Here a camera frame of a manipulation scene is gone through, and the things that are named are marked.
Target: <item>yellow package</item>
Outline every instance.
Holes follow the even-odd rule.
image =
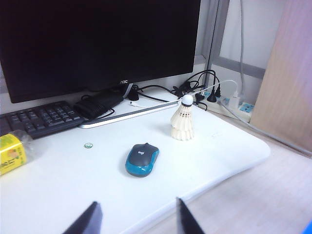
[[[0,137],[0,175],[3,175],[27,162],[23,143],[13,134]]]

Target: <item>monitor stand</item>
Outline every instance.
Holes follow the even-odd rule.
[[[127,87],[125,94],[123,95],[124,98],[127,97],[128,93],[131,89],[131,86],[132,86],[132,84],[129,84],[129,86]],[[116,116],[108,116],[108,117],[103,118],[103,119],[94,119],[92,121],[84,122],[79,127],[80,128],[94,128],[94,127],[106,125],[109,123],[114,123],[114,122],[122,121],[125,119],[134,118],[137,116],[142,116],[142,115],[146,115],[149,113],[165,110],[168,108],[175,107],[177,105],[178,105],[177,102],[163,103],[161,105],[159,105],[159,103],[157,103],[157,104],[152,103],[152,104],[149,104],[149,106],[151,106],[149,108],[144,108],[144,109],[140,109],[140,110],[133,110],[133,107],[129,108],[129,106],[130,106],[129,101],[124,100],[121,104],[116,106],[116,108],[114,107],[114,109],[116,110],[116,113],[121,113],[121,114],[116,115]]]

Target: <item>floor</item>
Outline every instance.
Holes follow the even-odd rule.
[[[312,220],[312,160],[238,120],[216,115],[267,142],[271,155],[187,204],[204,232],[301,233]],[[167,233],[177,233],[175,214],[145,232]]]

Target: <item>power strip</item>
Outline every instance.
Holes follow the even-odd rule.
[[[224,116],[231,117],[231,118],[236,118],[227,109],[225,109],[223,106],[219,105],[217,102],[207,101],[207,97],[209,95],[210,95],[209,92],[205,92],[204,93],[205,99],[201,101],[207,105],[207,110],[210,110],[210,111],[213,111],[213,112],[216,112],[216,113],[219,113],[219,114],[222,114]],[[229,99],[226,98],[225,100],[223,100],[223,102],[225,105],[228,105]],[[199,104],[198,106],[202,109],[206,109],[206,106],[204,106],[202,104]],[[238,115],[239,117],[241,117],[243,120],[245,120],[246,122],[249,122],[251,117],[252,117],[253,110],[254,110],[254,105],[243,102],[236,110],[233,110],[233,112],[236,115]]]

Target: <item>small round sticker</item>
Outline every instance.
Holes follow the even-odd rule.
[[[93,147],[93,144],[92,144],[92,143],[85,143],[85,144],[84,144],[84,147],[85,147],[86,149],[91,149],[91,148]]]

